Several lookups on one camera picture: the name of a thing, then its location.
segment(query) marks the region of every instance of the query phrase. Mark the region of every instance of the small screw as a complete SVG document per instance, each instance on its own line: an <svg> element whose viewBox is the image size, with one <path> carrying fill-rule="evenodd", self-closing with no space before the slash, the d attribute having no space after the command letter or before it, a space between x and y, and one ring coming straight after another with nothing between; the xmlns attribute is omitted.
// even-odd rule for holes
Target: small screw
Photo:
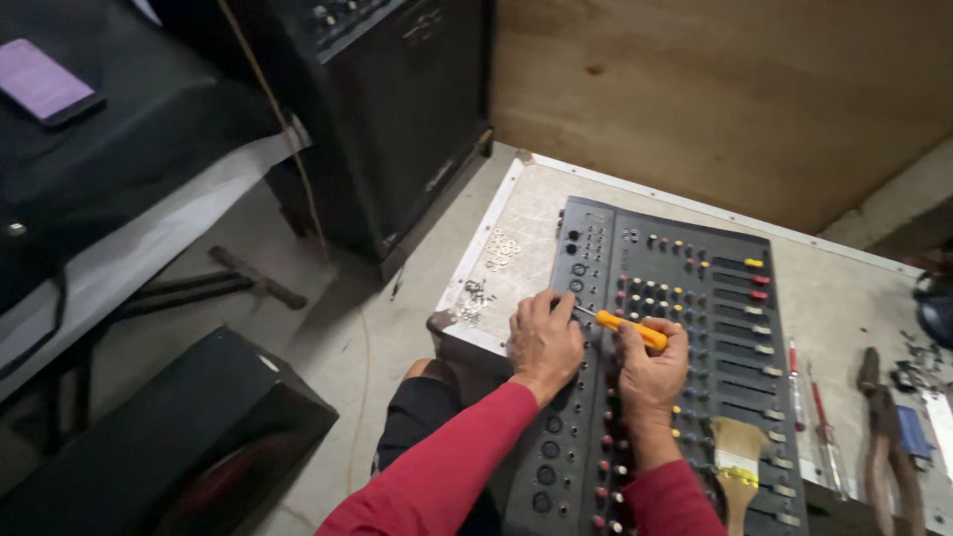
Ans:
<svg viewBox="0 0 953 536"><path fill-rule="evenodd" d="M7 235L11 237L20 237L27 232L27 228L22 223L11 223L7 226Z"/></svg>

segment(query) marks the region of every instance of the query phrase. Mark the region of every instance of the purple phone screen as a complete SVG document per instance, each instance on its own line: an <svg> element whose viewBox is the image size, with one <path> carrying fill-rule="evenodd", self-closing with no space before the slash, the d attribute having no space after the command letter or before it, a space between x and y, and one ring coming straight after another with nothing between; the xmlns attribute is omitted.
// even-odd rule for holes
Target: purple phone screen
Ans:
<svg viewBox="0 0 953 536"><path fill-rule="evenodd" d="M93 93L90 86L26 39L0 47L0 89L38 119Z"/></svg>

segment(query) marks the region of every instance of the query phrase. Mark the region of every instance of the man's left hand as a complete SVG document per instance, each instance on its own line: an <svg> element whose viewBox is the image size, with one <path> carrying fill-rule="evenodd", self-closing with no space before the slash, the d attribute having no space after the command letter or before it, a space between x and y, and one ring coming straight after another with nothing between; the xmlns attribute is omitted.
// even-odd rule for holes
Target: man's left hand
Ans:
<svg viewBox="0 0 953 536"><path fill-rule="evenodd" d="M559 305L550 311L551 303ZM570 317L576 296L544 290L519 303L510 317L510 357L515 374L510 379L529 388L540 408L552 401L576 375L582 363L582 332Z"/></svg>

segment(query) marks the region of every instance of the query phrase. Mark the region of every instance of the black speaker cabinet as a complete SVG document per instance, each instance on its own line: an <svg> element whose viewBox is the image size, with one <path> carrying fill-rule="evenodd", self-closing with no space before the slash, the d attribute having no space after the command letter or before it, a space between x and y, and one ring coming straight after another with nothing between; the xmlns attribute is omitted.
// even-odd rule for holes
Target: black speaker cabinet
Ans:
<svg viewBox="0 0 953 536"><path fill-rule="evenodd" d="M287 363L219 328L0 501L0 533L231 534L336 420Z"/></svg>
<svg viewBox="0 0 953 536"><path fill-rule="evenodd" d="M492 150L495 0L227 1L312 137L304 157L322 227L386 277L463 163ZM217 0L151 2L168 31L257 86Z"/></svg>

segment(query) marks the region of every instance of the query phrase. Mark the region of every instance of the red long-sleeve shirt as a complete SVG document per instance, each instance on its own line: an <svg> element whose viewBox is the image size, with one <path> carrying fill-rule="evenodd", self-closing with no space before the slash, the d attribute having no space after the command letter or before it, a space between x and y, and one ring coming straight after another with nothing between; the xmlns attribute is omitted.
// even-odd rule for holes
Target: red long-sleeve shirt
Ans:
<svg viewBox="0 0 953 536"><path fill-rule="evenodd" d="M348 497L315 536L456 534L491 473L537 412L529 389L504 383ZM725 534L685 462L638 476L623 495L640 536Z"/></svg>

